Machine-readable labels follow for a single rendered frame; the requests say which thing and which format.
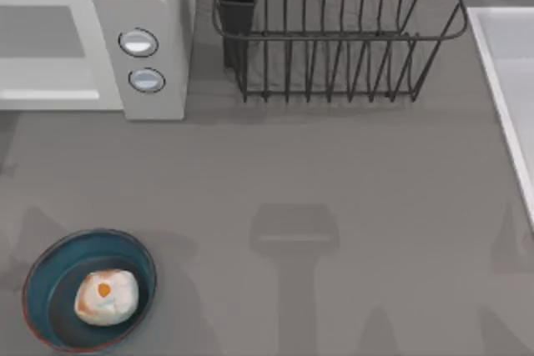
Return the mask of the small round microwave knob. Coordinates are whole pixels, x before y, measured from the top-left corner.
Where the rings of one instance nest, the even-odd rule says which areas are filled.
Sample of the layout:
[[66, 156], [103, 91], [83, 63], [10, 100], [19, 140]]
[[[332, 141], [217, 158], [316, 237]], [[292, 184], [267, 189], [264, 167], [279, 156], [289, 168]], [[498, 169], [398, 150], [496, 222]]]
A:
[[165, 77], [153, 68], [141, 68], [128, 75], [128, 82], [138, 92], [157, 93], [165, 87]]

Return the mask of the dark teal bowl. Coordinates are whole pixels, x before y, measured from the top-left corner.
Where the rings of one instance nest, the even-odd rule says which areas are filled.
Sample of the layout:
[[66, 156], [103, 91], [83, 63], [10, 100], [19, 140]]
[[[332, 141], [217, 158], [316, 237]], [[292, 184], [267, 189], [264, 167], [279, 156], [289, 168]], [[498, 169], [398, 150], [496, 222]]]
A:
[[[133, 316], [111, 327], [92, 326], [75, 315], [78, 287], [92, 272], [129, 271], [139, 286]], [[49, 348], [65, 354], [99, 354], [118, 346], [145, 320], [158, 286], [154, 259], [130, 233], [95, 228], [77, 231], [50, 245], [33, 263], [22, 288], [24, 321]]]

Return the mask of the large round microwave knob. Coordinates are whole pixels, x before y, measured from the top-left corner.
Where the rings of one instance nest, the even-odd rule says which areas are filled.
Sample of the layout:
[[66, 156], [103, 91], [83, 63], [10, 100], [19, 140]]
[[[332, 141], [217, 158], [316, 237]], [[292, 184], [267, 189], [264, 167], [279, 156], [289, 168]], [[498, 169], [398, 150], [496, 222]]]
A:
[[120, 33], [118, 45], [126, 54], [134, 58], [148, 58], [159, 49], [158, 39], [150, 31], [142, 28]]

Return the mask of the white sink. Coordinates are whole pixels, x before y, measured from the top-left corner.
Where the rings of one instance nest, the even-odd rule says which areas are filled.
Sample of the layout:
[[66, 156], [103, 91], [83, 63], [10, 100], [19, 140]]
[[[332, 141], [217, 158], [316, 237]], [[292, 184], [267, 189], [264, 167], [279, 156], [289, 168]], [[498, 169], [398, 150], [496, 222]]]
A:
[[467, 13], [534, 233], [534, 7]]

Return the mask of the white and orange bun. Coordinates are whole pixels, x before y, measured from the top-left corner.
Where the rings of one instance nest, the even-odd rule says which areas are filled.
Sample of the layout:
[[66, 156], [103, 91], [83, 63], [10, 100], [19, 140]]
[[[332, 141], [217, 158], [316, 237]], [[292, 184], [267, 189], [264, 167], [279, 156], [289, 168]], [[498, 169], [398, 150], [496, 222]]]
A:
[[108, 327], [125, 322], [139, 305], [139, 284], [122, 269], [89, 273], [76, 292], [73, 310], [83, 322]]

